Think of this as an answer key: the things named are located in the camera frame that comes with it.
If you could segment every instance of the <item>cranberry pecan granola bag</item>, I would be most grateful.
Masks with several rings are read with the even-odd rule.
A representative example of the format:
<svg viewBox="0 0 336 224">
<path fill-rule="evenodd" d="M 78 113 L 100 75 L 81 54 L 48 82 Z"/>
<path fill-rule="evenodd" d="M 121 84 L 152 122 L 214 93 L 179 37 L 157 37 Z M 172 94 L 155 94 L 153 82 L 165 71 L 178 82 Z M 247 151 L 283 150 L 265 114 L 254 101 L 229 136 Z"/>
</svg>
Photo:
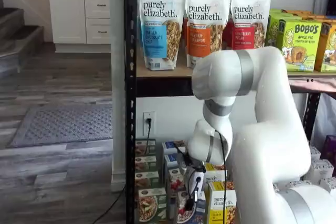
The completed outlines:
<svg viewBox="0 0 336 224">
<path fill-rule="evenodd" d="M 271 0 L 232 0 L 232 49 L 264 46 L 270 2 Z"/>
</svg>

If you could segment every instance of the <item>cabinet door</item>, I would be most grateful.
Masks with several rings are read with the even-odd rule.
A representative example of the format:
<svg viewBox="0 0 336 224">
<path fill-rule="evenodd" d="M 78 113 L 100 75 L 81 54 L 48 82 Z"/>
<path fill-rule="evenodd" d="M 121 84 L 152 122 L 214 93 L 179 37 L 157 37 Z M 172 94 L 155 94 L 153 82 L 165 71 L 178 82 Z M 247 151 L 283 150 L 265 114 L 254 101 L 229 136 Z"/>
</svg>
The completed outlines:
<svg viewBox="0 0 336 224">
<path fill-rule="evenodd" d="M 50 0 L 54 43 L 86 43 L 84 0 Z"/>
</svg>

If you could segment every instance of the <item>cabinet drawer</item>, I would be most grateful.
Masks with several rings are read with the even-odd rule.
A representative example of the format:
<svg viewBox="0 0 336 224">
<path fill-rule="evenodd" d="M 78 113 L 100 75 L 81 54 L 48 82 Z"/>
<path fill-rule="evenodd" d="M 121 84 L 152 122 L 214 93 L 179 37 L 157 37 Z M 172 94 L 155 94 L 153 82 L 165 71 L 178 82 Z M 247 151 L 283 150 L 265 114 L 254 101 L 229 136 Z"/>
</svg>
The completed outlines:
<svg viewBox="0 0 336 224">
<path fill-rule="evenodd" d="M 111 44 L 109 18 L 87 18 L 86 34 L 88 44 Z"/>
<path fill-rule="evenodd" d="M 85 0 L 87 18 L 110 18 L 110 0 Z"/>
</svg>

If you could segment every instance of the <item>black shelf post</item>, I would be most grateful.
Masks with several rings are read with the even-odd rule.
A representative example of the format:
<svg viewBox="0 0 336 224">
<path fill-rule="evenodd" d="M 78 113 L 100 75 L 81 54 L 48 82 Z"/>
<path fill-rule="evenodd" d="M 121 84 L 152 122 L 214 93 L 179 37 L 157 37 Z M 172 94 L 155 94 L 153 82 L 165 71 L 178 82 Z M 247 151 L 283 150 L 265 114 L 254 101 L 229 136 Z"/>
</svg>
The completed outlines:
<svg viewBox="0 0 336 224">
<path fill-rule="evenodd" d="M 135 104 L 137 75 L 137 9 L 138 0 L 124 0 L 125 31 L 125 142 L 126 142 L 126 223 L 134 224 L 135 176 Z"/>
</svg>

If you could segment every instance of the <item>granola bag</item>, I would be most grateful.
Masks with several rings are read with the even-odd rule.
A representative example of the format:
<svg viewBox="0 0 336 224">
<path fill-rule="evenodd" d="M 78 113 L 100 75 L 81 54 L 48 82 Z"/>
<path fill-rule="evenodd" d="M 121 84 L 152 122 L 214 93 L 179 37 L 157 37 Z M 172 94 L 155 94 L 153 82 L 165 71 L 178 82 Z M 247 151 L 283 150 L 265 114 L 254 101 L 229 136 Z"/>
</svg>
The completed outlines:
<svg viewBox="0 0 336 224">
<path fill-rule="evenodd" d="M 199 59 L 222 49 L 230 0 L 186 0 L 185 10 L 188 17 L 187 63 L 194 68 Z"/>
<path fill-rule="evenodd" d="M 173 70 L 183 23 L 185 0 L 140 0 L 145 65 L 150 70 Z"/>
<path fill-rule="evenodd" d="M 271 0 L 232 0 L 232 49 L 264 46 L 270 2 Z"/>
</svg>

